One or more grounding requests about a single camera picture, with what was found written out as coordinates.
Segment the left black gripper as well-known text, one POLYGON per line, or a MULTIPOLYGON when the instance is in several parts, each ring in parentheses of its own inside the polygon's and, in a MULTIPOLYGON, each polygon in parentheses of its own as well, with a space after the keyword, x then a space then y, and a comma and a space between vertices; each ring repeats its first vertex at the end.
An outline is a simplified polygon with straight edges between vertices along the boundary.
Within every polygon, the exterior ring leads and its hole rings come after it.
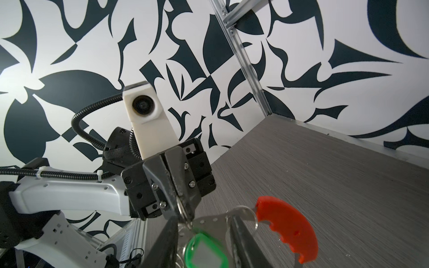
POLYGON ((201 141, 191 138, 146 159, 138 153, 135 137, 129 139, 129 144, 137 161, 124 169, 121 177, 130 216, 143 221, 176 216, 182 223, 191 223, 202 197, 216 188, 201 141))

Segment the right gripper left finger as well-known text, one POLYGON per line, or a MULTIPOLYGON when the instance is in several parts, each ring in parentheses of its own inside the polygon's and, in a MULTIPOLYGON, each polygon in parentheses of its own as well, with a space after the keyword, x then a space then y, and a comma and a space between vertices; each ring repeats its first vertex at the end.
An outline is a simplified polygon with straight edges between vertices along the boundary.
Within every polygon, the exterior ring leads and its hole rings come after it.
POLYGON ((175 268, 178 247, 178 218, 171 217, 150 252, 144 257, 140 268, 175 268))

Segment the green capped key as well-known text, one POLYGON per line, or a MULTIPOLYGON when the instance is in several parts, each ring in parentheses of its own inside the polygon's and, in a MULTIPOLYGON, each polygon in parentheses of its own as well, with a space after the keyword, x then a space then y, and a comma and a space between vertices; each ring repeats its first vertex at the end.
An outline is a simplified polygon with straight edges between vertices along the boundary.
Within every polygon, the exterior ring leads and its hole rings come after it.
POLYGON ((215 240, 197 233, 185 246, 184 264, 187 268, 228 268, 229 260, 215 240))

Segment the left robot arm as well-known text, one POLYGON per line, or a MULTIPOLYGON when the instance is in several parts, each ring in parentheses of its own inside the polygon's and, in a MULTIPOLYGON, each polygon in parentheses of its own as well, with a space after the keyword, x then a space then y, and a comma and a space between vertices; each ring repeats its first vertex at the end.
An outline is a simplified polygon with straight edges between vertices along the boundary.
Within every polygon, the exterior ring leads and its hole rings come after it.
POLYGON ((150 142, 136 130, 129 146, 105 146, 104 159, 119 157, 122 171, 67 173, 39 167, 1 169, 18 182, 1 183, 1 248, 32 253, 56 268, 173 268, 178 250, 194 237, 193 221, 201 199, 216 181, 199 139, 174 142, 149 151, 150 142), (66 220, 65 210, 106 211, 141 220, 165 217, 167 223, 153 248, 120 260, 96 249, 66 220))

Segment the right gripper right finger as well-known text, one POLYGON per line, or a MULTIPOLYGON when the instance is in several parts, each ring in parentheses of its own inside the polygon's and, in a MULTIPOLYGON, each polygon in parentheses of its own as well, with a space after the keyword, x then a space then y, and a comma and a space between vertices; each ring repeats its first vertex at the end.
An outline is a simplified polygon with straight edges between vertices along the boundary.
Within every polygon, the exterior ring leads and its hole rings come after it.
POLYGON ((232 257, 236 268, 272 268, 240 216, 232 216, 230 237, 232 257))

